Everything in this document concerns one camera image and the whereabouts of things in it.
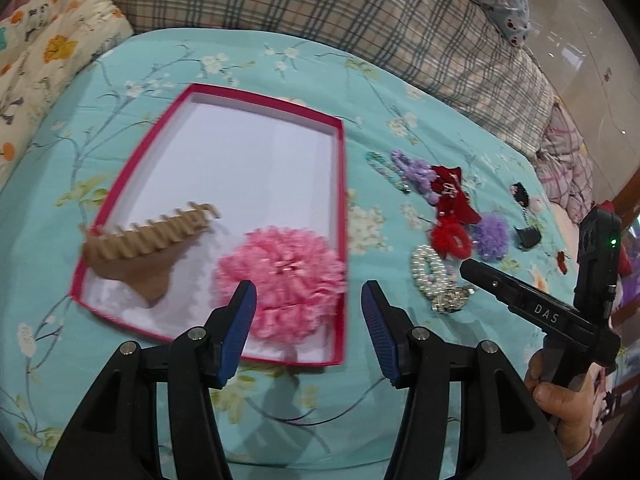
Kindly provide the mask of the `person's right hand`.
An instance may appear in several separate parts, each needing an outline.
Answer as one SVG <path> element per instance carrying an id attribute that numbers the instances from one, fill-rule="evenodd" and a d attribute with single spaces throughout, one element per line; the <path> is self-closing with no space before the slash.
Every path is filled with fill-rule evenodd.
<path id="1" fill-rule="evenodd" d="M 596 398 L 594 380 L 601 367 L 593 363 L 578 391 L 541 380 L 544 354 L 538 350 L 528 362 L 524 384 L 538 408 L 558 420 L 556 437 L 568 460 L 585 451 L 592 441 L 593 404 Z"/>

